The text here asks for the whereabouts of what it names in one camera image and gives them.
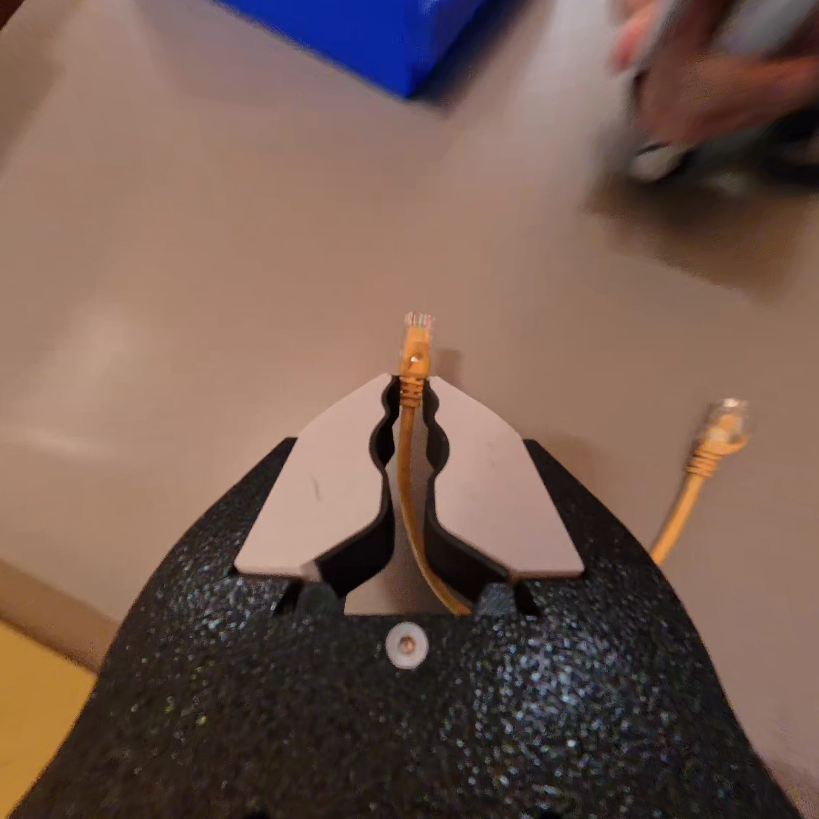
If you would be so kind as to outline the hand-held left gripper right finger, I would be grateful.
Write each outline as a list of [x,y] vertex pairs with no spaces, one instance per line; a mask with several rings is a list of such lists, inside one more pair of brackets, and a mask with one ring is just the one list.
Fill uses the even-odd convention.
[[427,561],[476,603],[491,584],[578,578],[585,566],[526,441],[439,376],[424,387]]

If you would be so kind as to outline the blue plastic bin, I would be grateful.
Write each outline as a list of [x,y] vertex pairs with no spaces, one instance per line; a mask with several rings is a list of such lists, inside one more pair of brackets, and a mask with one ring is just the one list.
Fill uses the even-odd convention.
[[473,85],[521,2],[226,1],[227,13],[403,100]]

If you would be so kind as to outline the person's right hand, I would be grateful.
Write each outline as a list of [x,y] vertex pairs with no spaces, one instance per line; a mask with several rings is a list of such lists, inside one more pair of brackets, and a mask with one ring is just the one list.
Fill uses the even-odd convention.
[[685,2],[658,43],[637,93],[636,119],[648,137],[694,146],[817,104],[817,12],[779,52],[752,59],[711,46],[731,5]]

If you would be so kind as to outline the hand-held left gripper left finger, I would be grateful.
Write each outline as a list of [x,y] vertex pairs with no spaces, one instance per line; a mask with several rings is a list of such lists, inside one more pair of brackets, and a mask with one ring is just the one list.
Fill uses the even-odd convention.
[[250,577],[323,582],[345,597],[394,552],[386,466],[395,453],[395,377],[380,374],[297,436],[234,561]]

